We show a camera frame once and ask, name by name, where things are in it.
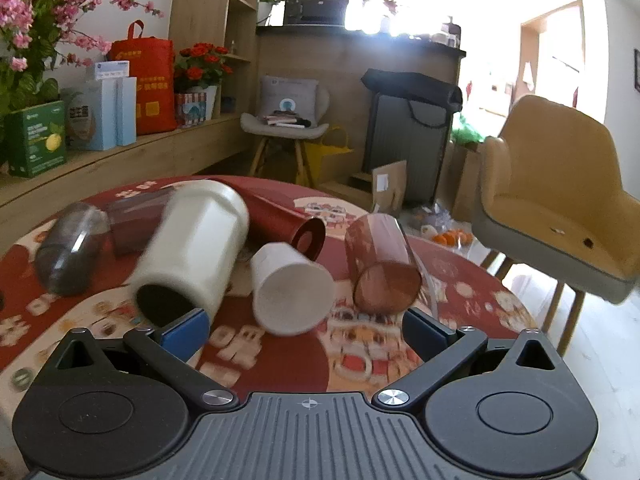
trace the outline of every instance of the white ceramic cup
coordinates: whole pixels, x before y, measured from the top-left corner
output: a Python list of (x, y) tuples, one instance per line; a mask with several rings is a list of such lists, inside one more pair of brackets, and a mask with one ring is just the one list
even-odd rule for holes
[(251, 259), (254, 317), (274, 335), (297, 335), (318, 325), (334, 304), (334, 279), (286, 243), (264, 245)]
[(213, 322), (248, 229), (246, 205), (229, 186), (197, 180), (178, 189), (130, 278), (146, 318), (164, 326), (198, 307)]

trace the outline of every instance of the countertop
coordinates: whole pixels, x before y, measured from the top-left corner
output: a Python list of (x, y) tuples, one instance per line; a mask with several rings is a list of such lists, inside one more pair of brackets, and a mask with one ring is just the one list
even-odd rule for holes
[(379, 32), (377, 34), (366, 34), (361, 30), (347, 30), (340, 25), (280, 25), (280, 26), (266, 26), (256, 27), (255, 32), (258, 36), (266, 36), (269, 34), (279, 35), (295, 35), (295, 34), (308, 34), (313, 36), (351, 36), (354, 38), (371, 38), (373, 41), (389, 41), (402, 45), (421, 46), (427, 51), (440, 52), (442, 54), (448, 54), (450, 56), (456, 56), (458, 58), (466, 57), (466, 52), (458, 48), (453, 48), (441, 43), (433, 43), (428, 40), (411, 39), (407, 35), (390, 36)]

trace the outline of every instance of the red bag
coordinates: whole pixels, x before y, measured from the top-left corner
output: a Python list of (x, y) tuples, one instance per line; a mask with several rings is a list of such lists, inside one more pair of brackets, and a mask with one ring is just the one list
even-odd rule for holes
[[(133, 37), (136, 23), (140, 35)], [(174, 108), (174, 43), (143, 38), (145, 24), (129, 25), (126, 40), (114, 41), (109, 60), (129, 60), (129, 75), (138, 78), (136, 129), (138, 135), (168, 132), (177, 128)]]

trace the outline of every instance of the lemon picture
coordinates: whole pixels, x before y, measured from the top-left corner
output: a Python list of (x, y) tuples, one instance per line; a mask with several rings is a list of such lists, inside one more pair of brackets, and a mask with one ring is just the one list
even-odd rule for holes
[(50, 152), (55, 152), (62, 144), (62, 137), (60, 134), (51, 134), (44, 144)]

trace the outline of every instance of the green box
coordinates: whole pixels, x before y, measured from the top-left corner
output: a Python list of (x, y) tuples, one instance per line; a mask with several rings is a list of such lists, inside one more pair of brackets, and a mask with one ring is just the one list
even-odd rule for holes
[(66, 162), (65, 104), (25, 108), (4, 118), (9, 174), (31, 178)]

